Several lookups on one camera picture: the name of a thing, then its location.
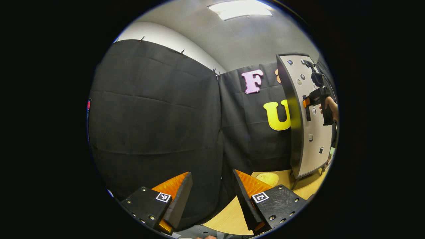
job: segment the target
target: black curtain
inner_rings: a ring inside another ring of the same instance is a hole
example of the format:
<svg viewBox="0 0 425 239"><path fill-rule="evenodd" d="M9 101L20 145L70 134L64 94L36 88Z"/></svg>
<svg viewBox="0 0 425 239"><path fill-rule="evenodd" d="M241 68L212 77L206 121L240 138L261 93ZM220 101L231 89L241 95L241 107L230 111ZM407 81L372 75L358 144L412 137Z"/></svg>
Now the black curtain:
<svg viewBox="0 0 425 239"><path fill-rule="evenodd" d="M246 94L242 73L260 69L260 90ZM277 63L251 65L218 77L221 99L221 130L224 142L223 183L229 197L235 196L231 177L233 169L247 174L253 171L288 170L291 153L291 128L276 131L269 126L263 105L277 102L278 118L286 120L281 105L285 100L282 85L276 80Z"/></svg>
<svg viewBox="0 0 425 239"><path fill-rule="evenodd" d="M260 91L242 73L260 69ZM96 69L90 98L93 158L107 188L123 200L186 171L193 187L177 230L206 222L235 196L231 170L290 169L290 128L273 130L263 105L286 99L277 63L216 74L170 48L114 43Z"/></svg>
<svg viewBox="0 0 425 239"><path fill-rule="evenodd" d="M179 228L216 208L223 144L212 70L155 43L118 41L96 70L90 98L93 158L118 200L191 171Z"/></svg>

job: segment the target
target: metal frame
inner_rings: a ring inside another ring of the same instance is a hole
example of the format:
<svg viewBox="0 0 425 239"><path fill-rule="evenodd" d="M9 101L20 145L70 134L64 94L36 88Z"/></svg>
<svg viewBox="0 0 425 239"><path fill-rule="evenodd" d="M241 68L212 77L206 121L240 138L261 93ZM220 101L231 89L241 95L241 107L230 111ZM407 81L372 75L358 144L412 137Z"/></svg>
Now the metal frame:
<svg viewBox="0 0 425 239"><path fill-rule="evenodd" d="M289 56L289 55L291 55L291 56L295 55L295 56L310 57L308 54L299 53L299 52L289 52L289 53L276 54L276 60L280 62L280 65L283 66L283 69L284 69L285 72L288 72L288 69L286 68L285 64L283 63L283 61L282 61L282 59L280 57L281 56ZM287 99L288 99L287 94L291 95L293 93L293 94L295 94L295 96L297 96L298 95L297 94L297 89L296 89L296 86L294 85L294 82L292 81L291 75L289 75L289 74L284 74L283 75L282 74L282 77L281 76L279 76L279 77L280 77L280 80L282 82L282 87L291 86L291 88L293 90L293 92L285 92L285 95L286 95ZM301 167L302 160L303 160L303 150L304 150L304 127L303 127L303 125L304 125L304 119L302 118L301 110L303 110L303 109L300 106L300 102L298 100L298 97L295 97L295 98L297 99L297 103L298 103L297 106L298 106L299 113L298 114L292 114L291 113L290 115L291 115L291 118L294 115L297 118L297 120L298 119L300 120L301 127L300 127L300 129L295 129L295 130L291 129L291 144L292 145L299 145L300 144L300 152L299 152L300 159L299 160L293 160L293 157L292 157L293 152L291 152L291 162L290 163L291 163L292 170L291 170L291 174L290 175L294 174L294 178L296 179L295 180L295 184L293 185L293 187L292 187L291 190L294 190L295 186L297 185L297 183L299 182L299 180L301 178L312 174L314 171L318 170L319 168L323 168L323 166L326 164L326 162L325 162L321 166L319 166L319 167L311 170L308 173L304 173L302 175L298 175L299 172L300 172L300 167Z"/></svg>

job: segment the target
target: wooden table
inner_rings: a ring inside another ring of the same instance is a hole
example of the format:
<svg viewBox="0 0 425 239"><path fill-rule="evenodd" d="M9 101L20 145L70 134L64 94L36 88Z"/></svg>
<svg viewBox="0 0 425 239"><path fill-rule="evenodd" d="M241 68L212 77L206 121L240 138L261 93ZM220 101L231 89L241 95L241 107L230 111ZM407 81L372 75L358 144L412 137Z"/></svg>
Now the wooden table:
<svg viewBox="0 0 425 239"><path fill-rule="evenodd" d="M312 194L317 192L327 172L325 171L321 175L321 169L318 169L316 172L300 179L293 192L307 200ZM256 177L261 173L265 172L253 172L251 176ZM274 171L271 173L279 176L278 185L283 184L285 187L291 189L295 183L294 177L290 176L291 170ZM248 230L246 224L239 201L235 197L220 213L204 223L204 226L227 234L253 235L252 230Z"/></svg>

